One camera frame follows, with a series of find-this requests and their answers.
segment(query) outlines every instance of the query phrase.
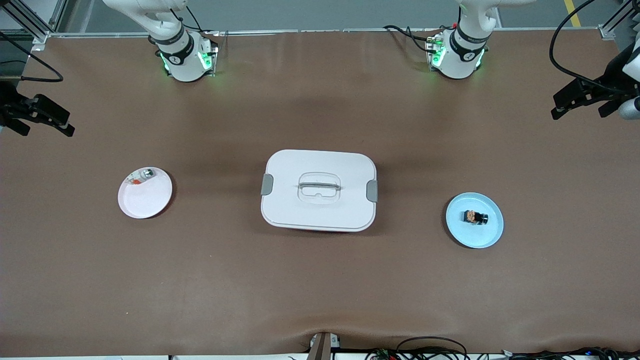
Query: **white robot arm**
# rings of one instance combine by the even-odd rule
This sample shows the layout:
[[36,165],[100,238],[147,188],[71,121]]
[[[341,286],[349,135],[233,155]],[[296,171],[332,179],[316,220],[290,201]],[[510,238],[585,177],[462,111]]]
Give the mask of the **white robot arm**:
[[439,34],[429,55],[434,69],[453,79],[471,75],[480,65],[484,46],[497,24],[498,6],[522,6],[535,0],[455,0],[460,6],[460,19],[454,29]]
[[[636,40],[634,50],[629,55],[627,63],[622,67],[622,72],[635,82],[634,89],[630,89],[631,94],[629,96],[638,95],[637,86],[640,85],[640,40]],[[640,120],[640,96],[624,101],[618,108],[618,113],[625,120]]]
[[167,71],[179,81],[195,81],[213,71],[217,46],[197,32],[188,31],[171,11],[180,11],[187,0],[103,0],[149,32],[160,49]]

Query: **white plate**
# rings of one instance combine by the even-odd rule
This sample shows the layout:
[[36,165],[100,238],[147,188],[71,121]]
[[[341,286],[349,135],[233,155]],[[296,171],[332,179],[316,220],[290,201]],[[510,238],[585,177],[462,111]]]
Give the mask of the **white plate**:
[[[474,225],[464,221],[466,210],[489,215],[485,225]],[[456,240],[475,249],[489,247],[500,239],[504,230],[504,219],[498,205],[480,193],[461,193],[447,206],[447,226]]]
[[123,180],[118,190],[118,205],[123,213],[132,218],[157,215],[169,203],[173,193],[171,178],[166,172],[157,167],[143,167],[136,171],[146,168],[152,169],[156,176],[138,185]]

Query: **white storage box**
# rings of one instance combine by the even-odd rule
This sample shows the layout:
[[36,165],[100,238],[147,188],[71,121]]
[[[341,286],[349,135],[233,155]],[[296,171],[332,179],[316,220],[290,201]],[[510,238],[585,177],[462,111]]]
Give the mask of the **white storage box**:
[[376,217],[376,166],[351,152],[281,150],[267,162],[261,193],[273,226],[362,231]]

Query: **wire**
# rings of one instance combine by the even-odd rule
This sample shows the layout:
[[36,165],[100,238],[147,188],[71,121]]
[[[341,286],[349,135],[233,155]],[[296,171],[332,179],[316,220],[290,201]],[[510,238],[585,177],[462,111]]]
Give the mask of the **wire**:
[[364,360],[369,360],[369,356],[372,356],[373,354],[376,353],[376,349],[372,349],[371,351],[369,351],[369,353],[367,354],[367,356],[364,357]]
[[[383,28],[383,29],[387,29],[387,30],[389,30],[389,29],[394,29],[394,30],[397,30],[400,34],[402,34],[402,35],[404,35],[404,36],[406,36],[406,37],[411,37],[411,35],[409,35],[409,33],[405,32],[404,30],[402,30],[401,28],[398,28],[398,27],[397,27],[397,26],[395,26],[395,25],[387,25],[387,26],[384,26],[384,27],[382,27],[382,28]],[[416,36],[414,36],[414,37],[415,37],[415,39],[416,39],[416,40],[427,41],[427,38],[423,38],[423,37],[416,37]]]
[[[189,6],[186,6],[187,11],[189,12],[189,14],[191,15],[191,18],[193,19],[193,21],[195,21],[196,23],[196,27],[193,26],[188,26],[185,25],[184,23],[182,23],[182,25],[187,28],[187,29],[192,29],[192,30],[197,30],[199,33],[206,33],[207,31],[213,31],[213,30],[204,30],[200,27],[200,23],[198,22],[198,19],[196,19],[195,15],[193,15],[193,12],[191,11],[191,9],[189,9]],[[179,17],[178,14],[175,13],[175,11],[173,9],[169,9],[171,11],[171,13],[173,14],[173,16],[180,22],[184,21],[184,19],[182,17]]]
[[630,360],[640,356],[640,350],[636,352],[618,352],[612,348],[585,347],[567,352],[543,351],[535,354],[513,354],[509,360],[566,360],[574,359],[575,355],[595,356],[598,360]]
[[410,341],[415,341],[415,340],[443,340],[443,341],[448,341],[450,343],[454,343],[457,346],[461,347],[462,350],[465,352],[465,354],[467,353],[467,348],[464,345],[462,345],[461,343],[457,342],[456,340],[449,339],[449,338],[443,338],[441,336],[417,336],[415,338],[408,338],[407,340],[400,341],[400,344],[398,344],[396,346],[396,352],[400,349],[400,346],[402,346],[402,344],[408,343]]
[[413,40],[413,43],[418,47],[418,49],[424,51],[425,53],[429,53],[429,54],[435,54],[436,51],[432,50],[432,49],[426,49],[422,46],[420,46],[420,44],[418,44],[418,41],[416,40],[415,36],[413,35],[413,33],[411,32],[411,28],[409,28],[408,26],[406,27],[406,31],[409,33],[409,36],[411,37],[411,39]]
[[37,62],[39,62],[42,65],[44,65],[44,67],[46,67],[47,69],[51,70],[58,77],[57,79],[47,79],[47,78],[31,78],[29,76],[21,76],[20,80],[22,80],[22,81],[39,81],[41,83],[59,83],[60,81],[64,80],[64,78],[62,77],[62,74],[60,74],[56,69],[52,68],[49,64],[47,64],[46,62],[42,61],[39,57],[35,56],[34,54],[31,54],[31,51],[28,51],[27,49],[25,49],[22,46],[20,46],[20,44],[16,43],[12,39],[10,39],[2,31],[0,31],[0,37],[3,37],[5,40],[9,41],[11,43],[11,45],[17,47],[23,53],[25,53],[25,54],[29,55],[30,57],[34,58]]
[[549,45],[549,60],[551,60],[551,63],[553,64],[553,66],[556,67],[556,69],[560,70],[561,72],[564,72],[565,74],[569,75],[569,76],[573,76],[574,78],[580,79],[585,83],[591,84],[593,86],[597,86],[599,88],[603,88],[604,90],[607,90],[609,92],[613,92],[615,94],[626,94],[627,92],[623,91],[623,90],[618,90],[615,88],[609,88],[607,86],[604,86],[603,84],[597,83],[596,81],[593,81],[583,75],[580,75],[576,72],[573,72],[569,69],[564,68],[563,66],[561,66],[560,64],[558,64],[558,62],[556,61],[556,59],[554,58],[554,47],[556,46],[556,39],[558,37],[558,34],[560,34],[560,30],[562,30],[562,28],[564,27],[564,25],[569,22],[569,20],[576,14],[578,13],[580,10],[584,9],[585,6],[591,4],[592,2],[594,2],[595,0],[587,0],[584,3],[582,3],[580,6],[578,6],[576,9],[574,9],[574,11],[570,12],[569,15],[567,15],[567,17],[564,18],[564,20],[562,20],[562,22],[560,23],[560,25],[558,25],[556,31],[554,32],[554,35],[551,37],[551,44]]
[[9,60],[9,61],[0,62],[0,65],[9,64],[9,63],[23,63],[23,64],[26,64],[27,62],[24,61],[24,60]]
[[193,19],[193,21],[196,22],[196,26],[198,26],[198,29],[200,29],[200,32],[202,32],[202,27],[200,26],[200,23],[198,22],[198,19],[196,19],[195,15],[193,15],[193,12],[191,12],[191,9],[189,9],[189,6],[186,6],[187,11],[189,12],[189,14],[191,15],[191,18]]
[[406,37],[410,37],[413,40],[413,43],[422,51],[429,53],[429,54],[435,54],[435,50],[431,50],[431,49],[426,49],[424,47],[422,47],[420,44],[418,44],[418,40],[420,41],[427,41],[427,38],[423,38],[423,37],[417,37],[415,36],[412,32],[411,32],[411,28],[410,27],[406,27],[406,31],[402,30],[401,28],[398,28],[395,25],[387,25],[385,26],[383,29],[394,29],[394,30],[398,30],[398,32],[400,32],[400,34],[406,36]]
[[603,28],[606,28],[606,27],[607,27],[607,25],[609,25],[609,23],[610,23],[611,21],[613,21],[613,19],[617,16],[617,14],[619,14],[622,10],[624,10],[624,9],[627,7],[627,5],[629,5],[629,3],[630,3],[630,2],[632,2],[632,1],[633,1],[633,0],[627,0],[627,2],[626,2],[624,5],[622,5],[621,7],[619,7],[619,8],[616,10],[616,12],[615,12],[613,15],[611,15],[611,17],[609,18],[609,20],[607,20],[607,22],[605,22],[605,23],[604,23],[604,25],[603,25],[602,27],[603,27]]
[[[458,23],[460,23],[460,17],[461,17],[461,16],[462,16],[462,8],[461,8],[461,7],[458,7]],[[418,44],[418,40],[420,40],[420,41],[428,41],[429,39],[428,39],[428,38],[424,38],[424,37],[418,37],[418,36],[415,36],[415,35],[411,32],[411,28],[410,28],[410,27],[408,27],[408,26],[406,27],[406,31],[405,31],[405,30],[402,30],[401,28],[399,28],[399,27],[397,27],[397,26],[395,26],[395,25],[387,25],[387,26],[383,26],[382,28],[383,28],[383,29],[387,29],[387,30],[389,30],[389,29],[394,29],[394,30],[398,31],[400,34],[402,34],[402,35],[404,35],[404,36],[406,36],[406,37],[410,37],[410,38],[413,40],[413,43],[414,43],[414,44],[415,44],[415,45],[416,45],[420,50],[422,50],[422,51],[424,51],[424,52],[426,52],[426,53],[429,53],[429,54],[435,54],[435,53],[436,53],[436,51],[435,51],[435,50],[426,49],[426,48],[422,47],[420,44]],[[445,29],[452,30],[453,28],[452,28],[452,27],[450,27],[450,26],[444,26],[444,25],[441,25],[441,26],[440,26],[440,29],[442,29],[442,30],[445,30]]]
[[626,19],[629,15],[631,15],[632,12],[634,12],[634,9],[629,9],[629,11],[627,11],[625,16],[620,17],[620,19],[618,19],[618,21],[615,24],[613,24],[613,26],[611,26],[611,30],[615,29],[616,26],[618,26],[618,24],[621,23],[622,20]]

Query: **black cable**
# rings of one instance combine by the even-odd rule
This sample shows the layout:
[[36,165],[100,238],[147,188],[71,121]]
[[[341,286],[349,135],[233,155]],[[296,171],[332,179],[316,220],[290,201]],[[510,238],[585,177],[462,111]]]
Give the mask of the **black cable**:
[[431,49],[426,49],[424,47],[422,47],[420,44],[418,44],[418,40],[420,41],[427,41],[427,38],[423,38],[423,37],[417,37],[415,36],[412,32],[411,32],[411,28],[410,27],[406,27],[406,31],[402,30],[401,28],[398,28],[395,25],[387,25],[385,27],[383,27],[383,29],[394,29],[394,30],[398,30],[398,32],[400,32],[400,34],[406,36],[406,37],[410,37],[413,40],[413,43],[422,51],[427,52],[429,54],[435,54],[435,50],[431,50]]
[[618,24],[622,22],[622,20],[626,19],[634,11],[635,11],[634,9],[629,9],[629,11],[627,11],[625,16],[620,17],[620,19],[618,19],[618,21],[615,24],[613,24],[613,26],[611,26],[611,30],[615,29],[616,26],[618,26]]
[[443,338],[441,336],[417,336],[415,338],[408,338],[407,340],[400,341],[398,346],[396,346],[396,352],[400,349],[400,346],[402,346],[402,344],[408,343],[410,341],[416,341],[416,340],[442,340],[442,341],[448,341],[450,343],[454,343],[457,346],[461,347],[465,354],[467,353],[467,348],[464,345],[462,345],[461,343],[457,342],[456,340],[449,339],[449,338]]
[[422,46],[420,46],[420,44],[418,44],[418,41],[416,40],[415,36],[413,35],[413,33],[411,32],[411,28],[409,28],[408,26],[406,27],[407,32],[409,33],[409,36],[411,37],[411,39],[413,40],[413,43],[418,47],[418,49],[424,51],[425,53],[429,53],[429,54],[435,54],[436,51],[435,50],[431,50],[431,49],[426,49]]
[[449,357],[449,354],[451,354],[455,356],[457,360],[460,360],[458,355],[463,356],[465,360],[471,360],[471,358],[469,358],[469,356],[467,355],[466,349],[464,352],[461,352],[459,350],[445,348],[445,347],[424,347],[424,348],[417,348],[417,349],[411,350],[411,352],[418,352],[421,354],[433,354],[427,357],[426,359],[431,359],[433,357],[436,357],[437,355],[444,355],[446,357]]
[[2,31],[0,31],[0,37],[3,37],[5,40],[9,41],[11,43],[11,45],[17,47],[23,53],[25,53],[25,54],[29,55],[30,57],[34,58],[37,62],[39,62],[42,65],[44,65],[44,67],[46,67],[47,69],[51,70],[58,77],[57,79],[46,79],[46,78],[32,78],[32,77],[29,77],[29,76],[21,76],[20,80],[22,80],[22,81],[39,81],[41,83],[59,83],[60,81],[64,80],[62,74],[60,74],[56,69],[52,68],[48,63],[42,61],[39,57],[35,56],[34,54],[31,54],[31,51],[28,51],[27,49],[25,49],[22,46],[20,46],[20,44],[18,44],[15,41],[11,40]]
[[175,13],[175,11],[173,9],[170,9],[171,13],[173,14],[173,16],[180,22],[182,22],[182,25],[187,28],[187,29],[191,29],[191,30],[197,30],[199,33],[206,33],[207,31],[213,31],[210,29],[202,29],[200,27],[200,23],[198,22],[198,19],[196,19],[195,15],[193,15],[193,12],[191,11],[191,9],[189,9],[189,7],[187,6],[187,11],[189,12],[189,14],[191,15],[191,18],[193,18],[193,21],[195,21],[197,28],[193,27],[193,26],[188,26],[185,25],[182,21],[184,21],[184,19],[182,17],[179,17],[178,14]]
[[627,2],[626,2],[624,5],[622,5],[621,7],[619,7],[619,8],[616,10],[616,12],[615,12],[613,15],[611,15],[611,17],[609,18],[609,20],[607,20],[607,22],[605,22],[605,23],[604,23],[604,25],[603,25],[602,27],[603,27],[603,28],[606,28],[606,27],[607,27],[607,25],[609,25],[609,23],[610,23],[611,21],[613,21],[613,18],[615,18],[615,17],[617,16],[617,14],[619,14],[622,10],[624,10],[624,8],[626,8],[626,7],[627,7],[627,5],[629,5],[629,3],[631,3],[632,1],[633,1],[633,0],[627,0]]
[[193,15],[193,12],[191,12],[191,9],[189,9],[189,6],[186,6],[187,11],[189,12],[189,14],[191,15],[191,18],[193,19],[193,21],[196,22],[196,26],[198,26],[198,29],[200,29],[200,32],[202,32],[202,27],[200,26],[200,23],[198,22],[198,19],[196,19],[195,15]]
[[[406,37],[411,37],[411,35],[409,35],[407,32],[405,32],[405,31],[404,31],[404,30],[402,30],[401,28],[398,28],[398,27],[397,27],[397,26],[395,26],[395,25],[387,25],[387,26],[384,26],[384,27],[382,27],[382,28],[383,28],[383,29],[387,29],[387,30],[389,30],[389,29],[394,29],[394,30],[397,30],[400,34],[402,34],[402,35],[404,35],[404,36],[406,36]],[[427,38],[423,38],[423,37],[416,37],[415,35],[414,35],[414,37],[416,38],[416,40],[427,41]]]
[[24,61],[24,60],[9,60],[9,61],[0,62],[0,65],[9,64],[9,63],[23,63],[23,64],[26,64],[27,62]]
[[367,356],[364,357],[364,360],[369,360],[369,356],[373,355],[376,353],[376,349],[372,349],[371,351],[369,351],[369,353],[367,354]]
[[[462,7],[458,7],[458,21],[456,22],[456,26],[460,24],[460,19],[462,18]],[[444,26],[440,25],[440,29],[453,30],[455,29],[453,26]]]
[[629,360],[640,356],[640,350],[636,352],[618,352],[612,348],[585,347],[567,352],[543,351],[535,354],[513,354],[509,360],[566,360],[574,359],[573,356],[596,356],[598,360]]
[[566,69],[566,68],[562,67],[560,64],[558,64],[558,62],[554,58],[554,47],[556,46],[556,38],[558,37],[558,34],[560,33],[560,30],[562,30],[564,25],[567,22],[569,22],[569,20],[576,13],[578,13],[580,10],[584,9],[585,6],[591,4],[594,1],[595,0],[587,0],[587,1],[585,1],[580,6],[578,6],[576,9],[574,9],[574,11],[569,13],[569,15],[567,15],[567,17],[565,17],[564,20],[562,20],[560,25],[558,25],[556,31],[554,32],[554,35],[551,37],[551,44],[549,45],[549,60],[551,60],[551,63],[553,64],[553,66],[556,67],[556,69],[560,70],[561,72],[564,72],[565,74],[567,74],[569,76],[573,76],[574,78],[578,78],[578,79],[582,80],[585,83],[589,83],[589,84],[591,84],[593,86],[597,86],[599,88],[603,88],[604,90],[607,90],[609,92],[613,92],[615,94],[626,94],[627,92],[625,92],[625,91],[618,90],[618,89],[615,89],[615,88],[609,88],[609,87],[604,86],[603,84],[597,83],[596,81],[593,81],[593,80],[591,80],[591,79],[589,79],[589,78],[587,78],[587,77],[585,77],[583,75],[580,75],[580,74],[578,74],[576,72],[573,72],[573,71],[571,71],[569,69]]

